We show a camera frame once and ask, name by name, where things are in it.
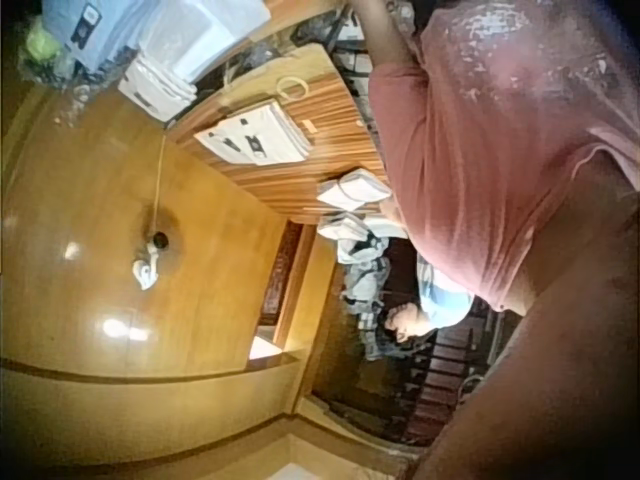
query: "white and blue shirt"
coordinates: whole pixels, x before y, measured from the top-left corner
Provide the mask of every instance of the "white and blue shirt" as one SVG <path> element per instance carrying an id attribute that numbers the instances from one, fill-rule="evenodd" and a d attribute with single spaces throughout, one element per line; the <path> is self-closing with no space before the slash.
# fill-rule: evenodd
<path id="1" fill-rule="evenodd" d="M 461 322 L 471 310 L 475 296 L 418 254 L 420 306 L 435 328 Z"/>

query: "pink shirt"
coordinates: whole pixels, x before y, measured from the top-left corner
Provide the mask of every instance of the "pink shirt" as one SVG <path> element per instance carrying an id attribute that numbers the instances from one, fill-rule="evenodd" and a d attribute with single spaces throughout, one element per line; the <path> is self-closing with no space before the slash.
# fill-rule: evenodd
<path id="1" fill-rule="evenodd" d="M 538 3 L 437 10 L 424 67 L 381 65 L 369 85 L 412 242 L 495 309 L 580 165 L 604 149 L 640 181 L 635 85 L 593 32 L 552 29 Z"/>

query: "person in pink shirt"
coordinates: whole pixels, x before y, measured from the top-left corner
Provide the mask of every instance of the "person in pink shirt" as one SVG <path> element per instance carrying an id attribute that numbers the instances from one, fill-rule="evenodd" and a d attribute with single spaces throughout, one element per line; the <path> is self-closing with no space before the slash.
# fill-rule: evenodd
<path id="1" fill-rule="evenodd" d="M 638 86 L 592 2 L 446 2 L 417 58 L 384 0 L 350 2 L 411 241 L 525 315 L 416 478 L 495 478 L 621 438 L 637 401 Z"/>

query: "green object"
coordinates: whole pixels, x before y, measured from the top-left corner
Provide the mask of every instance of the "green object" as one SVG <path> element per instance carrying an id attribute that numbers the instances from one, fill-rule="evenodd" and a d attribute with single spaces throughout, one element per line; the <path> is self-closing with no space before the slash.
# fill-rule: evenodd
<path id="1" fill-rule="evenodd" d="M 62 45 L 42 26 L 42 17 L 37 17 L 27 35 L 27 51 L 37 62 L 55 57 Z"/>

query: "shirt sleeve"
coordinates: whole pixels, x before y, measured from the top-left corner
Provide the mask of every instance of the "shirt sleeve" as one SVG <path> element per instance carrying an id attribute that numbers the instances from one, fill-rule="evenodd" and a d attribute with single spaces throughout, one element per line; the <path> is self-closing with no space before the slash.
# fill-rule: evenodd
<path id="1" fill-rule="evenodd" d="M 369 102 L 388 174 L 423 153 L 428 86 L 427 72 L 418 65 L 379 65 L 369 78 Z"/>

